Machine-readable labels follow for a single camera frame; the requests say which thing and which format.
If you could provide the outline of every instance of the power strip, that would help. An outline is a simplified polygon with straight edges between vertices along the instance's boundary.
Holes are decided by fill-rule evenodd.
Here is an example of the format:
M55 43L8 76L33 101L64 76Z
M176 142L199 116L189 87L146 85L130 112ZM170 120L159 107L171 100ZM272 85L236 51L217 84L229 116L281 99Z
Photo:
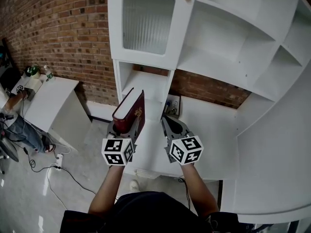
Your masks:
M58 166L58 167L62 167L62 163L63 163L63 155L62 154L58 154L57 155L57 160L56 160L56 165Z

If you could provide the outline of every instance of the black shirt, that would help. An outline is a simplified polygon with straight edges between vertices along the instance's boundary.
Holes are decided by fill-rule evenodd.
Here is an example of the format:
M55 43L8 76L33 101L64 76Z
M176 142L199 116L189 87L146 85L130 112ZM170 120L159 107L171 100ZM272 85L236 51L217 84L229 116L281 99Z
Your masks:
M60 233L104 232L238 232L236 214L212 213L199 218L163 192L140 192L119 198L107 218L65 211Z

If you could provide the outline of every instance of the white baseboard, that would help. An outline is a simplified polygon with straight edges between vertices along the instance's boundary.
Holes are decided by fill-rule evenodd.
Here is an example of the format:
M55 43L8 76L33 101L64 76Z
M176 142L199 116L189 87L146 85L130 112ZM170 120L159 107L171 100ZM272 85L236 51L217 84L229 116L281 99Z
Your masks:
M116 106L101 104L92 101L86 101L82 103L83 108L86 111L86 114L92 117L98 117L108 121L112 121L112 113L116 110Z

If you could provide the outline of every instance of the red book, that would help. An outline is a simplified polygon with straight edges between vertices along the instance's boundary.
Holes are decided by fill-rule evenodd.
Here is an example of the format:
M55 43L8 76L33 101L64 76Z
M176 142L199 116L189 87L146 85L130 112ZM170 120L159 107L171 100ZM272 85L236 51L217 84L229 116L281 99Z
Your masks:
M115 131L129 132L137 117L139 119L138 137L145 124L145 95L143 90L132 88L112 114Z

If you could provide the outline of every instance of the person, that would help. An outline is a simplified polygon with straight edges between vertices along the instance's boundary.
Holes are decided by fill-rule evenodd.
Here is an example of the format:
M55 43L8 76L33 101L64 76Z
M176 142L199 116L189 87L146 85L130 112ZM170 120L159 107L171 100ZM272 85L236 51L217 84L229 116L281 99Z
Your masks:
M9 139L19 140L36 152L51 153L55 150L55 145L45 146L37 131L14 111L14 106L26 97L26 91L18 92L16 96L9 97L0 85L0 111L5 116L13 117L11 120L1 119L1 128L4 129L4 133Z
M123 166L111 166L88 213L65 211L60 233L105 232L240 232L236 214L219 212L193 164L181 166L197 212L163 192L140 192L136 181L131 192L115 203Z

